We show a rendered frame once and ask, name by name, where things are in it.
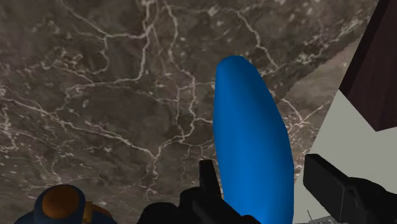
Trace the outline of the blue and orange figure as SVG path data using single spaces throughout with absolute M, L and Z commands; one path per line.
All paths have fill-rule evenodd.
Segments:
M 14 224 L 117 224 L 111 213 L 87 201 L 74 185 L 55 185 L 43 191 L 33 210 Z

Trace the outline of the blue elongated rounded object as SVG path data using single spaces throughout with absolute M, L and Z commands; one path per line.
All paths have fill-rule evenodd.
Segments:
M 242 56 L 217 65 L 212 128 L 224 200 L 261 224 L 292 224 L 288 131 L 257 68 Z

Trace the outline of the dark brown wooden cabinet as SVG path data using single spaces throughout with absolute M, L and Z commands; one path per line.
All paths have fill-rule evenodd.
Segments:
M 339 90 L 375 131 L 397 127 L 397 0 L 379 0 Z

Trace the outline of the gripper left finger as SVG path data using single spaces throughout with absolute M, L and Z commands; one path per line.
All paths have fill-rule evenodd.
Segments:
M 199 162 L 199 185 L 179 195 L 179 205 L 156 202 L 146 206 L 137 224 L 261 224 L 240 215 L 221 197 L 212 160 Z

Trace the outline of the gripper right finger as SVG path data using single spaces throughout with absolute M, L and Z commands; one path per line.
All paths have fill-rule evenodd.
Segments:
M 347 224 L 397 224 L 397 194 L 349 177 L 318 154 L 306 154 L 303 185 L 336 219 Z

